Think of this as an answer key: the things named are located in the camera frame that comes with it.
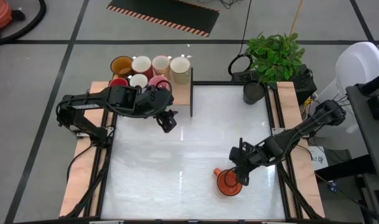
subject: orange mug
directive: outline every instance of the orange mug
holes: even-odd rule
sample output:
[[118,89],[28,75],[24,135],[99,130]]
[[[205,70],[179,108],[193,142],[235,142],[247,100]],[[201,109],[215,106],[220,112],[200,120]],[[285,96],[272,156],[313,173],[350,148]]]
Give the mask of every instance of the orange mug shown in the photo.
[[214,174],[217,176],[217,187],[226,196],[237,195],[242,188],[242,184],[237,182],[236,174],[233,170],[214,169]]
[[131,65],[133,60],[127,56],[116,57],[112,63],[110,63],[110,70],[120,78],[125,78],[133,74]]

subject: black cylinder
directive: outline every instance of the black cylinder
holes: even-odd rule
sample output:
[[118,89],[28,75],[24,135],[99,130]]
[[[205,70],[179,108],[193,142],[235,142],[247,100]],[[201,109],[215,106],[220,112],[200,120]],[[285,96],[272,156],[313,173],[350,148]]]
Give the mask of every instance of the black cylinder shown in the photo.
[[377,76],[374,80],[364,84],[364,86],[361,87],[360,92],[363,95],[369,95],[379,89],[379,76]]
[[264,96],[265,87],[256,80],[248,81],[243,86],[243,101],[249,105],[255,104]]

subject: mug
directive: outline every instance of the mug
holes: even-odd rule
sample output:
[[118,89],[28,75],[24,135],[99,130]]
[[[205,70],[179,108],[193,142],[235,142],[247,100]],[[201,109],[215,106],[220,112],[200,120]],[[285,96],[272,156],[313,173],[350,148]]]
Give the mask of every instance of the mug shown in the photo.
[[147,77],[143,74],[135,74],[129,80],[129,85],[132,87],[140,86],[142,89],[147,86]]
[[214,169],[214,175],[217,176],[217,187],[221,193],[226,196],[237,195],[242,188],[242,184],[236,181],[236,174],[233,170]]
[[135,73],[144,74],[148,80],[153,77],[152,62],[147,56],[139,56],[133,60],[132,68]]
[[109,86],[128,86],[128,82],[124,78],[115,78],[110,81]]
[[120,78],[124,78],[133,74],[132,63],[133,60],[131,58],[119,56],[110,63],[110,70]]
[[184,85],[190,79],[190,61],[185,57],[176,57],[170,62],[172,77],[176,84]]
[[170,59],[167,56],[159,55],[152,60],[154,75],[164,75],[170,79]]
[[157,86],[158,88],[166,88],[166,89],[170,90],[169,84],[167,82],[161,82],[161,81],[168,81],[168,80],[166,77],[164,77],[162,75],[158,75],[158,76],[151,78],[151,80],[149,81],[149,85],[156,86],[157,84],[159,84]]

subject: black robotic arm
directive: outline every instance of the black robotic arm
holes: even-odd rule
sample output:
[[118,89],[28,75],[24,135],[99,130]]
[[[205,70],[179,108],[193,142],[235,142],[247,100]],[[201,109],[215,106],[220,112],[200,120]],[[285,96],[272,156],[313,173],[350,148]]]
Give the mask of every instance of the black robotic arm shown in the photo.
[[298,144],[300,138],[318,131],[324,125],[337,126],[345,119],[345,110],[334,100],[327,100],[316,107],[316,112],[295,128],[270,136],[253,146],[243,142],[232,147],[229,159],[235,163],[233,170],[238,182],[249,184],[249,173],[259,166],[279,164]]
[[65,95],[56,107],[56,114],[60,126],[69,130],[74,126],[77,128],[75,131],[87,133],[94,146],[105,147],[108,144],[107,130],[96,127],[86,119],[85,110],[104,108],[129,118],[152,116],[163,131],[168,133],[177,124],[174,119],[176,112],[166,111],[173,101],[174,97],[169,90],[153,85],[144,93],[139,88],[130,86],[111,86],[99,93]]

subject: black and orange striped mat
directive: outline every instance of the black and orange striped mat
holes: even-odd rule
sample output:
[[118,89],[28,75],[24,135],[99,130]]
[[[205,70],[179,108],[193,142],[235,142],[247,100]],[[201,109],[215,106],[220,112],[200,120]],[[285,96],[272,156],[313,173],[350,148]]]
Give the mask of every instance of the black and orange striped mat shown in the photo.
[[109,10],[208,37],[218,10],[178,0],[112,0]]

